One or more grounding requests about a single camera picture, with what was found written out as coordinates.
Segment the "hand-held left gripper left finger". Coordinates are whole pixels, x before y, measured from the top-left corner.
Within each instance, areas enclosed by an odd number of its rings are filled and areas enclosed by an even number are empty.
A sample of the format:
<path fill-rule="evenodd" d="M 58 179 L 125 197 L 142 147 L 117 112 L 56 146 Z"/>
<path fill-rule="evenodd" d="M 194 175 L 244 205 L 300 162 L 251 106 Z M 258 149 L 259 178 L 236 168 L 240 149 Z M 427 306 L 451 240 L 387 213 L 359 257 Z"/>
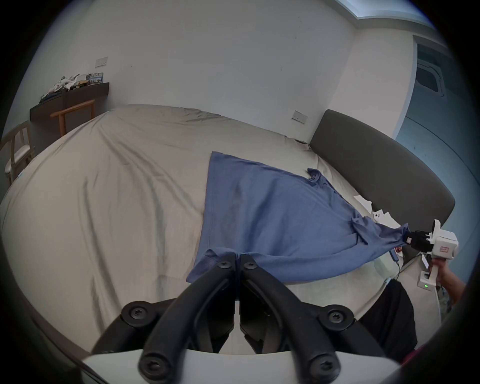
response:
<path fill-rule="evenodd" d="M 179 381 L 187 349 L 219 353 L 234 327 L 236 255 L 207 267 L 177 298 L 133 301 L 107 327 L 92 355 L 141 350 L 135 364 L 144 381 Z"/>

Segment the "person's right hand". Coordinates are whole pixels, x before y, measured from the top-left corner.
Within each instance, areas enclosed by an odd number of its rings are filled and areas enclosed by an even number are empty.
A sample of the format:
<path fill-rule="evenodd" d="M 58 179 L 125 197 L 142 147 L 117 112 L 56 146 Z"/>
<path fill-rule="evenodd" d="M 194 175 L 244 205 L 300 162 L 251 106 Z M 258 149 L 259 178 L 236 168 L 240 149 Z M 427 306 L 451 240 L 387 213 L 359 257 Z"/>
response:
<path fill-rule="evenodd" d="M 446 290 L 452 288 L 456 282 L 456 275 L 451 271 L 448 261 L 443 258 L 432 258 L 430 261 L 430 271 L 433 267 L 437 267 L 436 283 L 444 287 Z"/>

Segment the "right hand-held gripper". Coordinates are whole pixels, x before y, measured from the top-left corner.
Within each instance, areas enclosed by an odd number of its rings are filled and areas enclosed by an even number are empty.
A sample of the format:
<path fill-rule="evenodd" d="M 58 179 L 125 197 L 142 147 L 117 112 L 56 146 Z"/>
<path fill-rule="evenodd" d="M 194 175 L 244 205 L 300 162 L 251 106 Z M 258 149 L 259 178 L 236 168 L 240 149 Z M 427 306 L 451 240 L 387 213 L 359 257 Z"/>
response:
<path fill-rule="evenodd" d="M 459 241 L 454 232 L 442 229 L 441 222 L 434 220 L 431 231 L 407 231 L 405 243 L 416 245 L 419 251 L 422 270 L 419 273 L 417 286 L 421 289 L 433 291 L 436 288 L 438 266 L 430 267 L 433 259 L 452 260 L 459 250 Z"/>

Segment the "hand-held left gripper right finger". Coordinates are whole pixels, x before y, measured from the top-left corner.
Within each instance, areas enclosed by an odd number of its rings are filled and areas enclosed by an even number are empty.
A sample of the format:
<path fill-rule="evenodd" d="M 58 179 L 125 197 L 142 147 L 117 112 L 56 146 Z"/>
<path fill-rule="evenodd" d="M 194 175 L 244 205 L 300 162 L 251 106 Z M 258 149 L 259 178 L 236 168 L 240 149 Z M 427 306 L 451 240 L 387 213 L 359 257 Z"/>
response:
<path fill-rule="evenodd" d="M 257 354 L 290 351 L 300 382 L 359 377 L 359 359 L 387 357 L 352 310 L 302 302 L 250 255 L 239 257 L 239 315 L 245 339 Z"/>

